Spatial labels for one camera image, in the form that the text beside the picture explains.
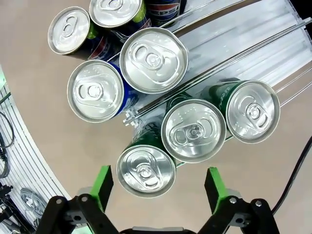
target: aluminum can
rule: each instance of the aluminum can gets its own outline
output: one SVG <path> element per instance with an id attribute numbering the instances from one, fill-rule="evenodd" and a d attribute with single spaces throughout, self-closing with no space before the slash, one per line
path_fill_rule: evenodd
<path id="1" fill-rule="evenodd" d="M 161 139 L 177 160 L 198 163 L 211 158 L 221 149 L 226 132 L 224 117 L 211 103 L 186 93 L 168 101 Z"/>
<path id="2" fill-rule="evenodd" d="M 152 25 L 159 27 L 183 14 L 186 0 L 146 0 L 146 8 Z"/>
<path id="3" fill-rule="evenodd" d="M 119 64 L 125 80 L 146 94 L 160 94 L 177 86 L 188 67 L 185 46 L 169 30 L 146 28 L 123 45 Z"/>
<path id="4" fill-rule="evenodd" d="M 79 118 L 99 123 L 132 107 L 138 101 L 138 93 L 124 81 L 117 66 L 89 60 L 71 74 L 67 98 Z"/>
<path id="5" fill-rule="evenodd" d="M 108 60 L 118 51 L 108 34 L 94 25 L 88 13 L 77 6 L 62 10 L 52 20 L 48 31 L 51 50 L 79 59 Z"/>
<path id="6" fill-rule="evenodd" d="M 176 165 L 164 148 L 160 123 L 145 125 L 123 151 L 116 172 L 121 185 L 140 197 L 167 192 L 176 178 Z"/>
<path id="7" fill-rule="evenodd" d="M 274 90 L 258 80 L 234 80 L 207 86 L 201 98 L 224 115 L 231 134 L 245 143 L 267 139 L 277 127 L 279 100 Z"/>
<path id="8" fill-rule="evenodd" d="M 110 29 L 122 43 L 140 29 L 152 26 L 143 0 L 91 0 L 90 17 Z"/>

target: white corrugated surface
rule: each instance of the white corrugated surface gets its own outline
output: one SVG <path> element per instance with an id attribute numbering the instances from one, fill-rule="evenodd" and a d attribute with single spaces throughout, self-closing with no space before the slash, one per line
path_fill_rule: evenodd
<path id="1" fill-rule="evenodd" d="M 0 99 L 8 92 L 8 86 L 5 85 L 0 91 Z M 10 120 L 15 134 L 13 146 L 7 149 L 11 172 L 7 178 L 0 179 L 0 182 L 14 187 L 10 196 L 18 209 L 22 213 L 26 212 L 26 207 L 20 198 L 21 188 L 29 188 L 35 191 L 46 202 L 55 195 L 70 199 L 31 138 L 12 96 L 1 105 L 0 111 Z M 0 132 L 7 145 L 11 141 L 11 130 L 2 117 L 0 118 Z M 2 162 L 0 163 L 0 170 L 3 170 Z M 27 218 L 35 220 L 31 212 L 27 212 Z"/>

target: screw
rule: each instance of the screw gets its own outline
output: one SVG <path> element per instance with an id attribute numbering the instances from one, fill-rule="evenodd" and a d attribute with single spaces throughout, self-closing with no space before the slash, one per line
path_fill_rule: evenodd
<path id="1" fill-rule="evenodd" d="M 232 198 L 230 199 L 230 203 L 235 204 L 235 203 L 236 203 L 236 198 L 232 197 Z"/>
<path id="2" fill-rule="evenodd" d="M 261 203 L 261 201 L 256 201 L 256 202 L 255 202 L 255 205 L 256 205 L 257 207 L 260 207 L 260 206 L 262 206 L 262 203 Z"/>

